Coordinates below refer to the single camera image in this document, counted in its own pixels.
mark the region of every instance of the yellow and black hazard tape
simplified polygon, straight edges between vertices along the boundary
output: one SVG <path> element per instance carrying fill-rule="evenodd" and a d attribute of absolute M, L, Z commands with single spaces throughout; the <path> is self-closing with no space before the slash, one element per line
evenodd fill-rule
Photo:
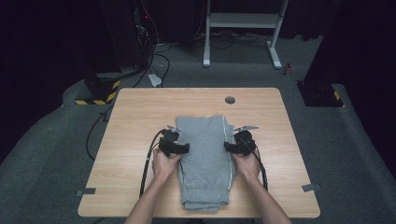
<path fill-rule="evenodd" d="M 117 89 L 120 85 L 120 80 L 114 82 L 111 86 L 111 89 L 108 91 L 108 94 L 101 99 L 75 99 L 77 105 L 107 105 L 111 104 L 114 97 L 116 96 Z"/>

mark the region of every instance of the folded clothing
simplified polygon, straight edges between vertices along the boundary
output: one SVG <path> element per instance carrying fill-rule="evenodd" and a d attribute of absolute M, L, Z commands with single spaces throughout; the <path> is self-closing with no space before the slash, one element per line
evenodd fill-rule
<path fill-rule="evenodd" d="M 233 126 L 223 116 L 177 117 L 178 144 L 190 143 L 190 152 L 178 165 L 181 202 L 185 209 L 216 212 L 228 204 L 235 175 L 224 141 L 233 141 Z"/>

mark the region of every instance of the white metal stand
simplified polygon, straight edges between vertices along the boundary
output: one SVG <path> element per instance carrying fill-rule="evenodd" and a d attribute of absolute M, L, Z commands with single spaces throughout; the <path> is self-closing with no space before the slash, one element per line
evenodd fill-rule
<path fill-rule="evenodd" d="M 207 0 L 206 10 L 206 31 L 204 49 L 204 67 L 210 66 L 210 28 L 211 27 L 238 27 L 238 28 L 271 28 L 274 29 L 273 38 L 267 41 L 267 46 L 271 54 L 276 69 L 281 69 L 282 64 L 275 50 L 275 43 L 279 30 L 285 17 L 286 7 L 289 0 L 284 0 L 282 8 L 278 14 L 256 14 L 256 13 L 211 13 L 210 1 Z"/>

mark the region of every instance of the wooden table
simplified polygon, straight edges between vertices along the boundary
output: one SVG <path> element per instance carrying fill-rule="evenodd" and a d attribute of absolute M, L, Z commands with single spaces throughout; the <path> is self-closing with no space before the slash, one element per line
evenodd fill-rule
<path fill-rule="evenodd" d="M 235 103 L 225 102 L 232 96 Z M 289 117 L 275 88 L 169 88 L 120 90 L 78 209 L 83 217 L 127 217 L 139 198 L 149 145 L 177 116 L 224 115 L 235 127 L 257 125 L 250 132 L 265 166 L 269 192 L 289 217 L 318 217 L 320 210 L 310 184 Z M 147 184 L 153 177 L 149 169 Z M 177 172 L 158 201 L 155 217 L 259 217 L 252 196 L 237 175 L 230 204 L 217 213 L 192 212 L 180 202 Z"/>

